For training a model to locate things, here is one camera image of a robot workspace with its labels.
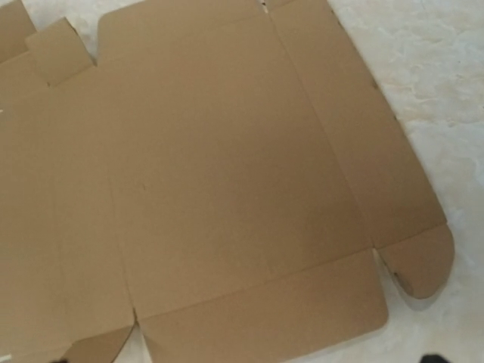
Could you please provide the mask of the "brown cardboard box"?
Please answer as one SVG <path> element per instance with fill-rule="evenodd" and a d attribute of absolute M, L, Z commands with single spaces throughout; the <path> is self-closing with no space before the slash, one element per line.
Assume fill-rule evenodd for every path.
<path fill-rule="evenodd" d="M 143 1 L 98 58 L 1 9 L 1 354 L 283 362 L 377 330 L 376 258 L 448 280 L 445 214 L 326 1 Z"/>

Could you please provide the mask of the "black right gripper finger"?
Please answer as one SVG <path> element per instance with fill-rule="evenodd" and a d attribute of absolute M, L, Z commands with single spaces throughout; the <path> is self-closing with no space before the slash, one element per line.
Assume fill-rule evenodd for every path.
<path fill-rule="evenodd" d="M 420 363 L 448 363 L 448 359 L 439 354 L 426 354 L 420 359 Z"/>

